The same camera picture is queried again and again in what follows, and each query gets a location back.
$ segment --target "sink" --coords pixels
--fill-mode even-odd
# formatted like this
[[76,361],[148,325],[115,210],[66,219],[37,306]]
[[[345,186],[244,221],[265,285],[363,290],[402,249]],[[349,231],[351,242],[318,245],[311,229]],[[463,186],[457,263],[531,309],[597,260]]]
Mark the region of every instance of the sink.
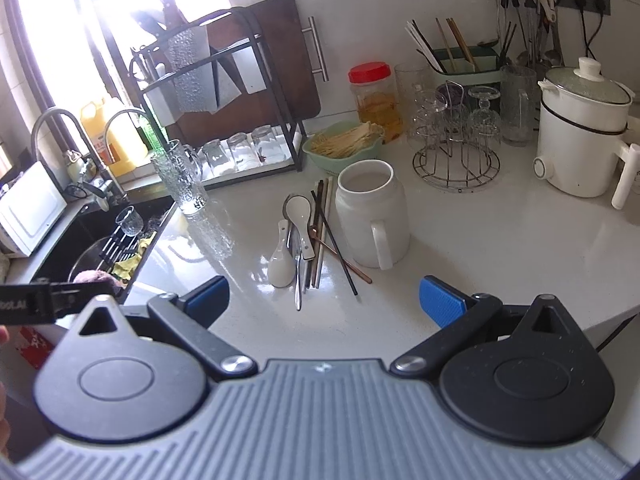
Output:
[[[151,217],[161,217],[173,204],[174,200],[170,196],[164,196],[134,206],[145,222],[146,229],[146,223]],[[125,207],[126,205],[122,205],[109,211],[102,211],[95,210],[94,204],[85,206],[74,221],[69,224],[33,279],[46,278],[50,282],[66,282],[69,272],[81,254],[93,243],[113,233],[116,227],[116,216]],[[139,269],[142,268],[143,263],[144,260],[138,266]],[[120,302],[126,299],[127,292],[128,290],[125,290],[120,295],[118,298]]]

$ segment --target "blue gripper pad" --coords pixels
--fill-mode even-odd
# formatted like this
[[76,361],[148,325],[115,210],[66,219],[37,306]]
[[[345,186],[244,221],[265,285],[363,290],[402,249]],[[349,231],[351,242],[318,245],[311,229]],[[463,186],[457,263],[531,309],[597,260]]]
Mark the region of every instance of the blue gripper pad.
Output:
[[440,328],[466,312],[466,296],[433,276],[420,280],[420,307]]
[[229,283],[215,276],[178,300],[183,312],[200,326],[209,328],[229,306]]

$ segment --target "glass mug handle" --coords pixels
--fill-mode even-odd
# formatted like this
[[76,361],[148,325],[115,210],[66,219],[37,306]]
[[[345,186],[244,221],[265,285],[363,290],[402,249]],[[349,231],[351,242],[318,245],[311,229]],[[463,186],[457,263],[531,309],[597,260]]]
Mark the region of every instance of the glass mug handle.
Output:
[[518,108],[520,109],[520,131],[529,129],[529,95],[524,88],[518,90]]
[[193,147],[188,144],[184,145],[184,152],[186,153],[187,158],[190,160],[191,164],[193,165],[193,169],[196,172],[196,177],[198,178],[198,180],[201,180],[202,179],[202,161],[200,160],[198,153],[196,153],[196,150],[194,150]]

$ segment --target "lid knob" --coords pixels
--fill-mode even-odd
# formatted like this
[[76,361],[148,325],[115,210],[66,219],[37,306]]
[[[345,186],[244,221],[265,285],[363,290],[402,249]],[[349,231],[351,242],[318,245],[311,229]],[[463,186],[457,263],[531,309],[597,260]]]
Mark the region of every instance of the lid knob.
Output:
[[589,81],[604,81],[604,77],[600,74],[601,64],[595,59],[580,57],[578,58],[578,65],[580,68],[574,69],[575,75],[588,79]]

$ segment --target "red lid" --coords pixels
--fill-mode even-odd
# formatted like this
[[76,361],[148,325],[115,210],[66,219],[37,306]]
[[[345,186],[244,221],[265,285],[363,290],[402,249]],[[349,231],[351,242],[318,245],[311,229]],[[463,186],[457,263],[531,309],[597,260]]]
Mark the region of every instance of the red lid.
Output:
[[391,75],[391,67],[382,61],[373,61],[354,66],[349,70],[352,83],[373,83]]

